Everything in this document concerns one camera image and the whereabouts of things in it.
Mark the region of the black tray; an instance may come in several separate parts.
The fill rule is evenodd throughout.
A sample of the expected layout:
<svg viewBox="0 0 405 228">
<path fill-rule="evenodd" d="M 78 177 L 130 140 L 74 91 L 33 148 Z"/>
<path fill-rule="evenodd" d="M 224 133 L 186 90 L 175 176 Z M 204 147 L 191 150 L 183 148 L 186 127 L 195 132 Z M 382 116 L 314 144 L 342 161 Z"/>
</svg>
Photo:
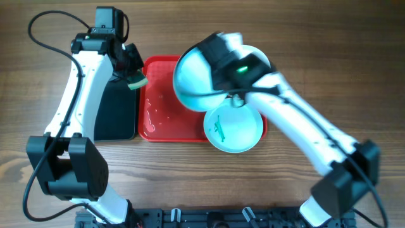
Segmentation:
<svg viewBox="0 0 405 228">
<path fill-rule="evenodd" d="M 131 140 L 137 135 L 139 92 L 114 73 L 103 92 L 94 127 L 95 141 Z"/>
</svg>

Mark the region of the black mounting rail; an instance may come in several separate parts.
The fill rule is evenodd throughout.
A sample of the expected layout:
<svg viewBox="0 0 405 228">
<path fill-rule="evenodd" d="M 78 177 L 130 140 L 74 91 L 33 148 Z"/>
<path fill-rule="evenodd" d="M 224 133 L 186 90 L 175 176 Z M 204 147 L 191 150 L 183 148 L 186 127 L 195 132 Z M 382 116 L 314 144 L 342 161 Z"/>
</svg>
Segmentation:
<svg viewBox="0 0 405 228">
<path fill-rule="evenodd" d="M 298 207 L 276 207 L 267 210 L 172 210 L 138 209 L 119 227 L 142 228 L 305 228 L 311 225 Z"/>
</svg>

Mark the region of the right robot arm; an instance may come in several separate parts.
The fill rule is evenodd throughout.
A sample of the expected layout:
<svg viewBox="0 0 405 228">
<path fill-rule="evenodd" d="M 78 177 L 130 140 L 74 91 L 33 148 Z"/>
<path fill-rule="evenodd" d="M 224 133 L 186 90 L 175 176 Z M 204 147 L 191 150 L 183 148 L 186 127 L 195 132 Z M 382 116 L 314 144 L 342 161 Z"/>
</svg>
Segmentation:
<svg viewBox="0 0 405 228">
<path fill-rule="evenodd" d="M 318 227 L 353 210 L 366 194 L 383 208 L 376 184 L 380 149 L 358 142 L 310 106 L 258 49 L 243 45 L 240 34 L 214 33 L 184 54 L 196 88 L 187 95 L 208 98 L 234 94 L 276 125 L 308 158 L 321 180 L 300 206 L 302 218 Z"/>
</svg>

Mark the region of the red tray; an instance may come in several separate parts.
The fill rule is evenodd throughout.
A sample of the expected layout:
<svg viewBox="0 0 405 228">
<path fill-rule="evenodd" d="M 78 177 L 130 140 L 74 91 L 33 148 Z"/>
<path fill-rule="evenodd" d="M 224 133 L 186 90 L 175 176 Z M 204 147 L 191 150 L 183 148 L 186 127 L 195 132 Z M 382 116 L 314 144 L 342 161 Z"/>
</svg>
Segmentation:
<svg viewBox="0 0 405 228">
<path fill-rule="evenodd" d="M 142 73 L 148 83 L 140 89 L 138 133 L 149 142 L 205 143 L 205 113 L 184 107 L 173 90 L 179 55 L 149 57 Z"/>
</svg>

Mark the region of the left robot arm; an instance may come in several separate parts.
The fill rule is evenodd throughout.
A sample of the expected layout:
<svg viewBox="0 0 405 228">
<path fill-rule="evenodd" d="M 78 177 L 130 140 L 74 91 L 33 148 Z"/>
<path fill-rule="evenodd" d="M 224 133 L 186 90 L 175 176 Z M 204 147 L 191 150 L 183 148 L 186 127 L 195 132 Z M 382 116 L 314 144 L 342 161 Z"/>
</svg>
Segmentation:
<svg viewBox="0 0 405 228">
<path fill-rule="evenodd" d="M 114 76 L 128 77 L 144 66 L 134 44 L 113 34 L 78 34 L 72 42 L 72 67 L 58 109 L 43 136 L 28 139 L 26 153 L 34 169 L 23 195 L 23 212 L 33 181 L 42 192 L 72 207 L 84 207 L 104 227 L 140 227 L 129 200 L 109 185 L 108 164 L 94 144 L 104 90 Z"/>
</svg>

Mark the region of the clean white plate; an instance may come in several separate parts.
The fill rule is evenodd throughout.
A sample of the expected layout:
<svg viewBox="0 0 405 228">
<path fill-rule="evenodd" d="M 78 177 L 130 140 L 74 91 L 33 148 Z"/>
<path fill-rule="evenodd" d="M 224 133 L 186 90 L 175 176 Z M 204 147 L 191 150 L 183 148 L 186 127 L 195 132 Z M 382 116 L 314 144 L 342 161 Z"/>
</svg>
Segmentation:
<svg viewBox="0 0 405 228">
<path fill-rule="evenodd" d="M 249 54 L 254 54 L 257 56 L 261 61 L 265 62 L 269 67 L 271 66 L 271 63 L 268 59 L 268 57 L 259 50 L 258 48 L 250 45 L 242 45 L 241 48 L 239 49 L 240 55 L 242 57 L 246 57 Z"/>
</svg>

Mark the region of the green yellow sponge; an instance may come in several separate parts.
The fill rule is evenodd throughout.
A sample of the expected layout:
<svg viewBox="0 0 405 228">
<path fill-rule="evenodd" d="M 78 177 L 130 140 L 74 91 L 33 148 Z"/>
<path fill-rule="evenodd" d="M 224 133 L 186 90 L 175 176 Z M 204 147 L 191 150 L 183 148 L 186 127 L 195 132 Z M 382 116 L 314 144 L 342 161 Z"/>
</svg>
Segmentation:
<svg viewBox="0 0 405 228">
<path fill-rule="evenodd" d="M 127 85 L 130 90 L 136 90 L 145 86 L 148 83 L 148 79 L 142 73 L 141 70 L 136 71 L 133 75 L 127 78 Z"/>
</svg>

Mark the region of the plate with green stain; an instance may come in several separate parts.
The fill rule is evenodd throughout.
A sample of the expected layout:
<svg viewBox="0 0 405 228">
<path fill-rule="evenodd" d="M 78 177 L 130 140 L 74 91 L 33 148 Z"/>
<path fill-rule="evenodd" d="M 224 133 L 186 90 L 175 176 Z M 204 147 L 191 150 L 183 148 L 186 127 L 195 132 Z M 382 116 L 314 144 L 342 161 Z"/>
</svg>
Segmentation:
<svg viewBox="0 0 405 228">
<path fill-rule="evenodd" d="M 262 138 L 265 124 L 260 113 L 239 100 L 225 99 L 206 112 L 203 121 L 208 141 L 227 153 L 242 153 L 253 148 Z"/>
<path fill-rule="evenodd" d="M 215 92 L 211 81 L 211 67 L 197 47 L 184 53 L 173 73 L 173 89 L 178 100 L 188 109 L 205 112 L 219 106 L 226 94 L 196 97 L 190 94 Z"/>
</svg>

